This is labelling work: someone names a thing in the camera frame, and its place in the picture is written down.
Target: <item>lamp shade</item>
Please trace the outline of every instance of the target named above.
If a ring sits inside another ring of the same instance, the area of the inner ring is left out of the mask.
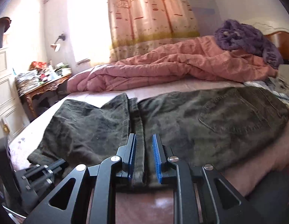
[[[57,52],[61,48],[61,44],[51,44],[50,47],[53,48],[55,52]]]

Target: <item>crumpled clothing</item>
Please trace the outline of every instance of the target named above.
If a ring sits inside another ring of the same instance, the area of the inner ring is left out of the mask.
[[[275,85],[271,83],[270,80],[266,81],[247,81],[244,82],[245,86],[253,86],[260,87],[263,89],[267,89],[271,93],[273,93],[277,98],[279,98],[282,102],[289,106],[289,97],[284,93],[278,93],[275,91]]]
[[[289,65],[280,65],[276,78],[269,79],[275,85],[275,91],[284,93],[289,97]]]
[[[215,31],[214,37],[221,49],[232,51],[242,48],[248,53],[263,57],[275,69],[284,63],[277,47],[251,25],[228,19]]]
[[[125,91],[189,76],[206,81],[246,82],[275,77],[277,70],[243,49],[222,50],[214,36],[159,46],[113,64],[97,65],[67,82],[69,93]]]

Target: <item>purple blanket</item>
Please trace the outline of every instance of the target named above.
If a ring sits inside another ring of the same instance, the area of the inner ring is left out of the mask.
[[[242,48],[248,53],[263,57],[263,60],[275,69],[283,64],[277,47],[251,25],[228,19],[215,31],[214,36],[221,49],[232,51]]]

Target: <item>patterned curtain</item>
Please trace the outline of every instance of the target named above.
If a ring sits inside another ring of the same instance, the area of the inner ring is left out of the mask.
[[[108,0],[108,14],[111,62],[199,36],[187,0]]]

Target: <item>stack of magazines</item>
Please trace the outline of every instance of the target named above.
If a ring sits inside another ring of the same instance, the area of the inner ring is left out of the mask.
[[[18,94],[21,97],[22,95],[26,94],[30,90],[41,85],[41,82],[38,76],[38,71],[32,70],[32,71],[19,74],[15,78],[15,84],[18,89]]]
[[[62,62],[56,65],[55,73],[59,76],[66,76],[72,73],[69,65],[64,65]]]

